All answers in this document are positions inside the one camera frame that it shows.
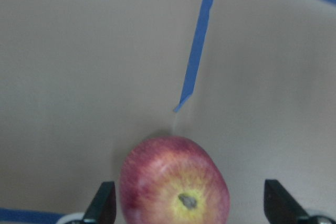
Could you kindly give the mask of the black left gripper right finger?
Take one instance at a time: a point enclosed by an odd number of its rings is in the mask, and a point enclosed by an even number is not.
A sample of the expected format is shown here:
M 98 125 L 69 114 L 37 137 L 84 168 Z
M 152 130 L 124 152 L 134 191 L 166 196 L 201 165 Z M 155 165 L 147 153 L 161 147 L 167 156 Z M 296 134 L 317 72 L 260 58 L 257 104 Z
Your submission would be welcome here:
M 264 214 L 271 224 L 308 223 L 308 213 L 276 179 L 264 183 Z

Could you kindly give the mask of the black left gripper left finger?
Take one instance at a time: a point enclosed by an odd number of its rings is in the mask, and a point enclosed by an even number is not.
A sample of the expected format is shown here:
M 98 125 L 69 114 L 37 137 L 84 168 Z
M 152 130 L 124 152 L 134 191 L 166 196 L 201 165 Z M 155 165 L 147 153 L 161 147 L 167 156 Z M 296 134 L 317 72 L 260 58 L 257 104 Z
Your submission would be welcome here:
M 101 183 L 82 218 L 82 223 L 113 224 L 117 215 L 116 189 L 113 181 Z

